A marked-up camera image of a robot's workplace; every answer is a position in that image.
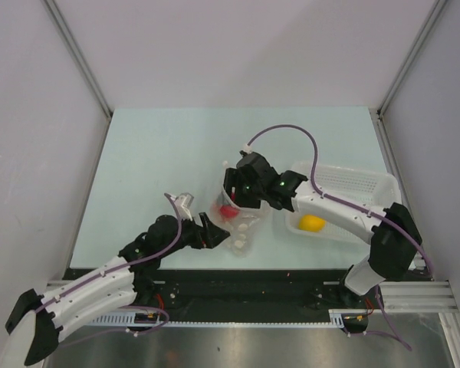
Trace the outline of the clear polka dot zip bag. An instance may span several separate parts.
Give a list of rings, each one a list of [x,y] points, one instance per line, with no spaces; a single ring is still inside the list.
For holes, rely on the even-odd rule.
[[[252,243],[258,230],[262,227],[264,220],[271,212],[271,207],[266,202],[261,202],[258,209],[248,209],[239,207],[234,203],[235,190],[228,195],[223,188],[223,181],[226,169],[230,168],[228,161],[222,163],[223,174],[219,184],[216,186],[218,191],[210,206],[210,219],[220,228],[230,232],[223,245],[230,249],[238,257],[246,257],[252,249]],[[239,209],[239,215],[231,220],[225,220],[219,214],[222,205],[231,205]]]

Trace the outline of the yellow fake fruit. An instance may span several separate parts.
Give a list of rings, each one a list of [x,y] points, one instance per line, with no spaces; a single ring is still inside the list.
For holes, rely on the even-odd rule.
[[[304,232],[320,232],[327,222],[315,215],[303,215],[298,224],[297,228]]]

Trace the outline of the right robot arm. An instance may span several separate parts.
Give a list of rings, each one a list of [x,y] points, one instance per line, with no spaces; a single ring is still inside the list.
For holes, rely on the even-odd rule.
[[[404,205],[367,207],[350,201],[326,192],[313,176],[277,172],[259,153],[243,153],[236,166],[226,168],[222,189],[241,209],[259,209],[266,202],[276,210],[316,215],[368,244],[368,256],[348,270],[338,288],[346,307],[357,307],[385,280],[403,277],[421,251],[422,238]]]

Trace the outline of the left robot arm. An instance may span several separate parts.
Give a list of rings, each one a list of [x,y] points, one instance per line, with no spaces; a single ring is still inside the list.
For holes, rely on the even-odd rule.
[[[212,249],[229,238],[229,231],[204,212],[199,218],[161,215],[98,269],[53,291],[23,292],[5,323],[8,340],[0,366],[33,366],[95,318],[132,303],[149,304],[154,297],[151,277],[163,258],[185,247]]]

